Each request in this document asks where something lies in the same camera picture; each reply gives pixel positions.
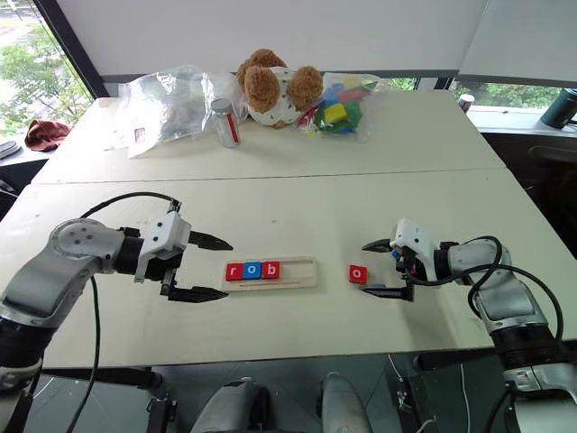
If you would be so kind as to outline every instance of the blue letter block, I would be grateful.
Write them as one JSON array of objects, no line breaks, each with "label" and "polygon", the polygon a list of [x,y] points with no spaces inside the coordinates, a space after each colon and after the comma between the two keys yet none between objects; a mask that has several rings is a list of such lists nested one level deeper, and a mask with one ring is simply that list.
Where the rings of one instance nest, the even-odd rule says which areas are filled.
[{"label": "blue letter block", "polygon": [[243,266],[243,280],[261,279],[261,262],[247,262]]}]

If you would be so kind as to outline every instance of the stuffed animal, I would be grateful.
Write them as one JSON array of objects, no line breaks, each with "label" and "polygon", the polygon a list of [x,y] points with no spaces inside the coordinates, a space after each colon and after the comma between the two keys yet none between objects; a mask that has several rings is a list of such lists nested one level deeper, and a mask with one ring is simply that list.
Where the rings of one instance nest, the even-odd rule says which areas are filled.
[{"label": "stuffed animal", "polygon": [[257,50],[236,73],[252,118],[273,128],[295,122],[323,93],[323,78],[312,66],[288,69],[271,50]]}]

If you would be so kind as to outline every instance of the red letter block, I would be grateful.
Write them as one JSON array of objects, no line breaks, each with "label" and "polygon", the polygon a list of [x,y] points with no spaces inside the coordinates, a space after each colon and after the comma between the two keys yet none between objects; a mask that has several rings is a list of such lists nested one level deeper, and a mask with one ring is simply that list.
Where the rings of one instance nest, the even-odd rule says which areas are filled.
[{"label": "red letter block", "polygon": [[280,278],[280,262],[263,263],[262,278],[265,280],[277,280]]},{"label": "red letter block", "polygon": [[242,263],[228,263],[226,265],[226,275],[224,277],[227,281],[239,281],[243,279],[243,264]]},{"label": "red letter block", "polygon": [[364,266],[356,266],[352,264],[349,266],[349,281],[355,284],[366,284],[367,283],[367,268]]}]

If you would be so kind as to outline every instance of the window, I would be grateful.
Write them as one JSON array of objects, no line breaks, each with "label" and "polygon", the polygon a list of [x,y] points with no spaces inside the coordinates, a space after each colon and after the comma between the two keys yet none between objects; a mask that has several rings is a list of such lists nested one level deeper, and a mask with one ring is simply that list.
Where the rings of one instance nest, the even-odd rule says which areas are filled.
[{"label": "window", "polygon": [[559,95],[560,88],[454,81],[450,89],[456,99],[463,93],[475,97],[475,106],[532,108],[544,112]]},{"label": "window", "polygon": [[0,4],[0,139],[32,119],[73,126],[92,102],[32,0]]},{"label": "window", "polygon": [[391,78],[389,84],[400,90],[415,90],[416,78]]}]

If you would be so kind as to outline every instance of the plastic bag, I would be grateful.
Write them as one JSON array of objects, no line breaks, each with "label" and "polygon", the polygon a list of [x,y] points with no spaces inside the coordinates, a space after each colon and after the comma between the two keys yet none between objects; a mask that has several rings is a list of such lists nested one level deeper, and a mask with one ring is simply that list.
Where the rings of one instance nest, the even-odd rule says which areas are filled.
[{"label": "plastic bag", "polygon": [[116,129],[129,158],[170,140],[215,131],[210,105],[219,97],[231,100],[237,122],[248,115],[233,74],[207,73],[189,65],[145,75],[118,90]]},{"label": "plastic bag", "polygon": [[323,95],[297,122],[308,136],[345,136],[364,140],[382,114],[388,81],[369,74],[326,72]]}]

